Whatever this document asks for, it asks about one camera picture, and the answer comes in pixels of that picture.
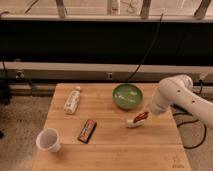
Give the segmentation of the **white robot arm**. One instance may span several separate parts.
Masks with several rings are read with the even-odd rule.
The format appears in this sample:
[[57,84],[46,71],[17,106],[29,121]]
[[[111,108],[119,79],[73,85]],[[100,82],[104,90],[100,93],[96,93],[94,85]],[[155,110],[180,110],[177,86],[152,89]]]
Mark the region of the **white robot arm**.
[[193,81],[188,75],[164,78],[149,100],[148,110],[154,115],[160,115],[171,104],[176,104],[213,129],[213,103],[194,94],[192,88]]

